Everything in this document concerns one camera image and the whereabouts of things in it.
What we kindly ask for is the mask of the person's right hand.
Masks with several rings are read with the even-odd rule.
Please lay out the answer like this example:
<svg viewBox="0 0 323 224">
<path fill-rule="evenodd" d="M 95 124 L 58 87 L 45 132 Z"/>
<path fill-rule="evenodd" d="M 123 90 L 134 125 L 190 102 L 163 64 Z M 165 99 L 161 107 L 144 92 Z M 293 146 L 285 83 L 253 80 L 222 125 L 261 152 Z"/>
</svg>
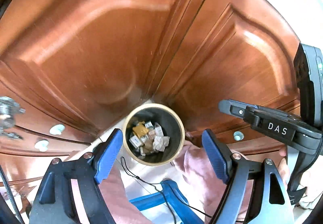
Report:
<svg viewBox="0 0 323 224">
<path fill-rule="evenodd" d="M 278 172 L 279 172 L 280 177 L 285 185 L 285 188 L 287 188 L 291 173 L 290 173 L 290 169 L 288 167 L 287 160 L 286 160 L 286 158 L 287 158 L 286 147 L 280 148 L 279 155 L 281 156 L 281 161 L 279 162 Z"/>
</svg>

